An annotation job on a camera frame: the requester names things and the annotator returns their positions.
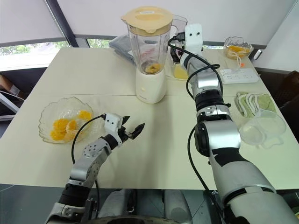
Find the table surface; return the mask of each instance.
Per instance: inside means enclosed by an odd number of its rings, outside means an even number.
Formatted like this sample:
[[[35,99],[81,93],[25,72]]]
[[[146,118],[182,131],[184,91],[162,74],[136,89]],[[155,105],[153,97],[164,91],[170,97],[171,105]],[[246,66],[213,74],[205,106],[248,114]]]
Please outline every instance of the table surface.
[[[204,51],[212,63],[226,61],[219,50]],[[252,67],[245,59],[245,67]],[[226,68],[234,62],[228,59]],[[187,156],[187,138],[196,123],[194,101],[185,93],[185,82],[168,78],[163,100],[149,105],[135,96],[135,68],[110,49],[62,49],[0,139],[0,182],[62,187],[69,178],[70,144],[45,143],[38,136],[41,112],[50,102],[76,96],[95,114],[130,115],[128,130],[145,122],[138,138],[128,140],[109,156],[100,169],[101,188],[203,189]],[[247,119],[238,112],[237,91],[268,92],[260,80],[255,84],[224,85],[224,101],[231,103],[232,118],[240,127]],[[89,142],[103,135],[103,122],[75,146],[75,158]],[[289,126],[282,134],[284,144],[269,150],[242,142],[241,155],[253,162],[276,189],[299,186],[299,147]],[[194,163],[211,189],[215,189],[208,159],[191,142]]]

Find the clear plastic container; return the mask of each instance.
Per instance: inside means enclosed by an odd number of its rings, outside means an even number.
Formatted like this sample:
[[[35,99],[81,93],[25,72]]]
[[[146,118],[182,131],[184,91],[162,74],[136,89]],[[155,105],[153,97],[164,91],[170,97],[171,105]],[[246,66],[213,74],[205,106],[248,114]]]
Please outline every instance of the clear plastic container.
[[[244,142],[268,149],[284,143],[280,135],[285,130],[285,122],[280,116],[272,111],[260,109],[253,119],[240,128],[240,135]]]

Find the orange segment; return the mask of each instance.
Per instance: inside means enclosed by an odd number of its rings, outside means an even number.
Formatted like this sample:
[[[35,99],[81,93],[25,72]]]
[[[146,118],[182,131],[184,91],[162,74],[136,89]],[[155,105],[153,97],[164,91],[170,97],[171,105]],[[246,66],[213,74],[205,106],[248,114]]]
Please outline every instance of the orange segment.
[[[68,119],[61,118],[54,121],[53,128],[57,132],[65,132],[68,123],[69,123]]]
[[[90,120],[92,118],[92,114],[88,111],[80,111],[78,114],[78,118],[83,120]]]
[[[70,122],[66,126],[66,131],[72,131],[77,129],[77,123],[75,120],[70,120]]]
[[[149,74],[153,74],[153,73],[160,71],[160,69],[161,69],[161,64],[154,63],[154,64],[146,67],[145,72],[149,73]]]
[[[235,45],[229,45],[228,49],[230,49],[233,52],[239,53],[239,54],[244,54],[244,53],[250,52],[249,48],[243,48],[243,47],[235,46]]]
[[[52,130],[50,136],[54,141],[60,141],[64,139],[66,132],[58,132],[57,130]]]

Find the blender base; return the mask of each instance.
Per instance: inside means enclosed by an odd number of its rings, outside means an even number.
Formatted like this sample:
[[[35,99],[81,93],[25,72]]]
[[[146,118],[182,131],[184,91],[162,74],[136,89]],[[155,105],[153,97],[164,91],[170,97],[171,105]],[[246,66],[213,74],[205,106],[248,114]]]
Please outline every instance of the blender base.
[[[154,75],[146,75],[136,70],[136,96],[148,104],[159,102],[166,93],[165,70]]]

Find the power strip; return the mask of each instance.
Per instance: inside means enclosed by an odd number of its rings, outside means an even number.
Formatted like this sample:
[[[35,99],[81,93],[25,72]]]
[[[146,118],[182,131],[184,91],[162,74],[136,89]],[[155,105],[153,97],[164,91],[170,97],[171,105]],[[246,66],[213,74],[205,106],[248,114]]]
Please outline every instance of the power strip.
[[[224,84],[256,83],[259,76],[253,69],[221,69]]]

